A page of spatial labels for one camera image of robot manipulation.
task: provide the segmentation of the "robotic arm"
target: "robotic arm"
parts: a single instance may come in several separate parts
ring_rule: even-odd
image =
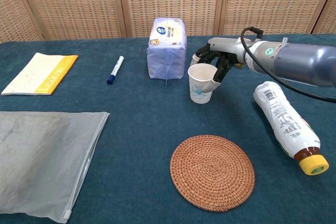
[[[257,33],[257,39],[244,39],[243,43],[246,30]],[[244,29],[238,39],[215,37],[200,48],[193,55],[191,65],[211,63],[218,57],[213,85],[205,87],[206,90],[203,91],[209,92],[219,86],[236,63],[245,64],[254,72],[270,72],[270,75],[291,81],[319,87],[336,87],[336,47],[292,44],[287,43],[287,38],[282,42],[262,41],[262,36],[262,30],[250,27]]]

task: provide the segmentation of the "blue tablecloth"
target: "blue tablecloth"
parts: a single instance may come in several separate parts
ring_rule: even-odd
[[[283,35],[264,36],[281,41]],[[287,35],[289,42],[336,46],[336,35]],[[210,37],[188,37],[192,54]],[[0,89],[24,68],[34,53],[79,58],[52,95],[0,97],[2,111],[111,113],[68,223],[334,223],[336,221],[336,105],[284,88],[292,106],[321,140],[330,168],[307,176],[287,157],[253,99],[267,75],[233,68],[207,104],[193,103],[188,76],[149,78],[147,38],[8,42],[0,45]],[[118,57],[125,60],[113,85],[107,85]],[[336,97],[335,88],[295,84]],[[223,136],[249,156],[255,189],[241,206],[224,213],[201,210],[176,191],[170,159],[185,139]],[[54,223],[26,214],[0,215],[0,223]]]

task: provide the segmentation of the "black cable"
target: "black cable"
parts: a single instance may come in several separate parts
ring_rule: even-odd
[[[276,80],[277,82],[279,82],[281,85],[283,85],[284,87],[294,91],[294,92],[297,92],[299,94],[303,94],[307,97],[311,97],[311,98],[314,98],[314,99],[317,99],[317,100],[321,100],[321,101],[325,101],[325,102],[331,102],[331,103],[336,103],[336,99],[334,98],[328,98],[328,97],[321,97],[319,95],[315,95],[315,94],[311,94],[309,92],[306,92],[306,91],[303,91],[303,90],[300,90],[300,89],[297,89],[287,83],[285,83],[284,81],[282,81],[280,78],[278,78],[275,74],[273,74],[271,71],[269,71],[267,68],[264,67],[264,65],[257,59],[257,57],[250,51],[250,49],[247,47],[246,43],[245,43],[245,40],[244,40],[244,35],[245,35],[245,32],[246,31],[252,31],[254,33],[257,34],[257,38],[261,38],[262,35],[263,35],[263,31],[258,29],[258,28],[255,28],[255,27],[246,27],[240,34],[240,40],[241,40],[241,43],[245,49],[245,51],[251,56],[251,58],[256,62],[256,64],[258,64],[258,66],[261,67],[261,69],[266,72],[269,76],[271,76],[274,80]]]

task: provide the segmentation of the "white paper cup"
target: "white paper cup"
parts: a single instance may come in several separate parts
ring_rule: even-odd
[[[193,102],[204,104],[210,101],[212,91],[204,93],[202,89],[211,82],[216,71],[215,66],[207,63],[197,63],[189,67],[190,98]]]

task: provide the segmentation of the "woven coaster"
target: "woven coaster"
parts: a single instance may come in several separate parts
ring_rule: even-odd
[[[253,191],[252,164],[233,142],[213,135],[186,139],[172,155],[170,174],[191,204],[223,212],[242,204]]]

